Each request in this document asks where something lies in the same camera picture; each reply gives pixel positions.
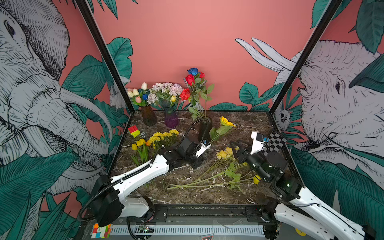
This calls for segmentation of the yellow rose bunch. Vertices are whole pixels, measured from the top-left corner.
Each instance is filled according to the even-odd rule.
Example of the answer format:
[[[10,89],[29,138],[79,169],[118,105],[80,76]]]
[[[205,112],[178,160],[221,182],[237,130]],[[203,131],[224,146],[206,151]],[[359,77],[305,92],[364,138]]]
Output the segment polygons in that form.
[[[221,168],[228,167],[236,160],[234,157],[233,149],[230,147],[226,147],[224,150],[217,152],[216,157],[217,159],[213,165],[209,167],[199,178],[197,178],[195,182],[202,181],[203,177],[205,177],[208,173],[217,169],[220,170]]]

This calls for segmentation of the yellow poppy spray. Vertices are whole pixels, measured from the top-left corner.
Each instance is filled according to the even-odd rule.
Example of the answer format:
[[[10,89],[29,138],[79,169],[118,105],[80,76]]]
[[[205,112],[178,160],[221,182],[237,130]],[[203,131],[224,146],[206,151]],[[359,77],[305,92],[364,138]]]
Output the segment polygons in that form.
[[[210,168],[191,183],[183,185],[171,184],[167,187],[167,190],[210,189],[214,187],[238,188],[241,190],[240,184],[252,182],[253,177],[247,164],[236,164],[232,161],[229,164],[220,164]]]
[[[197,189],[197,188],[204,188],[204,189],[211,189],[214,187],[228,187],[229,189],[238,189],[242,191],[241,184],[255,184],[258,185],[262,180],[258,178],[258,176],[252,176],[251,178],[240,178],[240,179],[234,179],[229,182],[222,182],[222,183],[206,183],[206,181],[203,181],[203,184],[186,184],[186,185],[169,185],[166,189],[167,190],[175,190],[175,189]]]

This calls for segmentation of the yellow sunflower stem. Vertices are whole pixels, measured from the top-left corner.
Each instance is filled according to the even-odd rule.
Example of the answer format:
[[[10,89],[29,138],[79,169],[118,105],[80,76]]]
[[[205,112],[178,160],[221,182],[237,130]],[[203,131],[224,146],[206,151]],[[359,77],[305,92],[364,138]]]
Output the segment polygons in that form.
[[[213,127],[210,130],[210,137],[211,137],[211,144],[213,142],[217,141],[221,136],[228,133],[232,128],[235,128],[236,125],[232,122],[230,122],[225,117],[220,118],[220,126],[218,128]]]

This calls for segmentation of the yellow carnation stem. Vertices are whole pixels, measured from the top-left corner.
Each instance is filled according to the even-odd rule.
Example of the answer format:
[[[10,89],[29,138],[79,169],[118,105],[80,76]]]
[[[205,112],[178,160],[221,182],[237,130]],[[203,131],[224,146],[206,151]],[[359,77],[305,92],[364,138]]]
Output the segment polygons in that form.
[[[169,140],[170,145],[173,145],[179,139],[179,132],[177,130],[175,130],[175,129],[172,129],[172,130],[169,131],[167,136],[168,136],[168,140]]]

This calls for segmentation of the yellow carnation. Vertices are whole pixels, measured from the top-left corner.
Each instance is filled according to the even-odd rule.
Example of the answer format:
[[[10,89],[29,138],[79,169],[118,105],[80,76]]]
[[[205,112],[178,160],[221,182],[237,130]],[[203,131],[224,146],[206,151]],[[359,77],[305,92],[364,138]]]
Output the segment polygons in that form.
[[[162,146],[160,137],[151,137],[149,143],[155,150]]]
[[[164,145],[163,145],[163,137],[162,137],[162,135],[163,135],[163,133],[157,132],[157,133],[153,134],[153,136],[152,136],[152,137],[160,137],[160,138],[161,138],[161,144],[162,144],[161,147],[164,146]]]
[[[169,147],[172,145],[172,142],[173,142],[173,134],[172,133],[165,132],[165,133],[163,133],[162,137],[163,137],[163,145],[165,147]]]

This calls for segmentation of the purple glass vase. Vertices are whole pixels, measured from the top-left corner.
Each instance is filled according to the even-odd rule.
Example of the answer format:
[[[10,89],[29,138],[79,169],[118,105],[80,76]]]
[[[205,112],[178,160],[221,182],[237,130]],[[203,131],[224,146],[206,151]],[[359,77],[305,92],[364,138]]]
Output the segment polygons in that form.
[[[165,125],[172,129],[179,124],[179,117],[176,113],[176,110],[173,107],[164,108],[165,111]]]

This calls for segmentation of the brown ribbed glass vase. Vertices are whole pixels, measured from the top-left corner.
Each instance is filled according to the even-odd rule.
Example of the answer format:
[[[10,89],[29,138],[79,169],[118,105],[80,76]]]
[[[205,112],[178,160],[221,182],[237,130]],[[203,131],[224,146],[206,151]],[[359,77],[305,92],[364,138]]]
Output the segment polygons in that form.
[[[154,126],[157,123],[157,116],[150,106],[141,106],[141,114],[143,123],[148,126]]]

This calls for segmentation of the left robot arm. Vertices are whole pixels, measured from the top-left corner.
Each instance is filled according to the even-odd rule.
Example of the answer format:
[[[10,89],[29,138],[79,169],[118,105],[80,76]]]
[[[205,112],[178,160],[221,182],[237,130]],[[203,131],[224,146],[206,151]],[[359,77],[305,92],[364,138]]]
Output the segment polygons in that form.
[[[118,218],[146,216],[150,212],[151,201],[144,197],[129,198],[129,195],[147,182],[183,164],[188,164],[193,169],[202,164],[203,153],[211,147],[210,131],[213,123],[210,117],[206,117],[194,121],[190,127],[200,122],[204,122],[206,126],[198,141],[190,139],[190,131],[187,130],[180,143],[158,148],[151,160],[135,169],[112,178],[99,177],[89,200],[79,211],[77,220],[96,220],[99,226],[104,227]]]

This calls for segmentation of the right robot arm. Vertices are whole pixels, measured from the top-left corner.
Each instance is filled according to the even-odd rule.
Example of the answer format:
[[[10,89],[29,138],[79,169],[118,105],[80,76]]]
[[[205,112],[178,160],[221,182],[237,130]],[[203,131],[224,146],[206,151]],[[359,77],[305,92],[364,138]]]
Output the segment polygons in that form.
[[[332,209],[288,173],[289,162],[276,151],[263,152],[264,143],[251,146],[231,141],[239,163],[246,163],[261,180],[270,183],[276,198],[267,201],[258,213],[267,222],[284,223],[315,240],[374,240],[376,231],[361,226]]]

